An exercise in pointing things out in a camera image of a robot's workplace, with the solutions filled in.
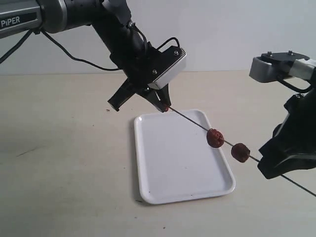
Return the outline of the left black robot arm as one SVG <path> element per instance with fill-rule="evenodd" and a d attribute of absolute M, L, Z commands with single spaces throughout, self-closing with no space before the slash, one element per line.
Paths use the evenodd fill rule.
<path fill-rule="evenodd" d="M 139 95 L 160 112 L 171 106 L 168 84 L 154 87 L 154 80 L 172 64 L 174 48 L 161 52 L 148 42 L 131 19 L 124 0 L 3 0 L 0 3 L 0 36 L 24 33 L 6 54 L 5 61 L 31 34 L 53 34 L 81 26 L 92 26 L 110 52 L 116 70 L 124 71 L 125 82 L 109 99 L 115 109 Z"/>

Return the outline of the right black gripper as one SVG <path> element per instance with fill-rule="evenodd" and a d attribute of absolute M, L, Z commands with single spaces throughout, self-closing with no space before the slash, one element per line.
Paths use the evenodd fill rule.
<path fill-rule="evenodd" d="M 287 116 L 259 152 L 262 158 L 257 167 L 266 179 L 315 168 L 316 119 L 309 116 L 303 121 L 298 116 Z"/>

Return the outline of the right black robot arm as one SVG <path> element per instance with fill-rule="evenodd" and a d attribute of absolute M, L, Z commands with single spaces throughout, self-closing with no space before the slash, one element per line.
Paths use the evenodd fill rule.
<path fill-rule="evenodd" d="M 293 95 L 284 107 L 287 117 L 259 149 L 258 169 L 266 179 L 316 167 L 316 91 Z"/>

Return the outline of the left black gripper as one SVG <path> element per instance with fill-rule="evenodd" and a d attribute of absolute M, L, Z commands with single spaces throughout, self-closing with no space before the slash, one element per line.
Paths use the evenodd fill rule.
<path fill-rule="evenodd" d="M 127 77 L 116 93 L 108 100 L 114 110 L 120 107 L 133 95 L 137 94 L 152 104 L 159 112 L 166 112 L 166 107 L 171 106 L 169 84 L 157 91 L 148 87 L 152 75 L 153 61 L 160 52 L 150 46 L 146 54 L 140 54 L 123 61 L 122 69 Z"/>

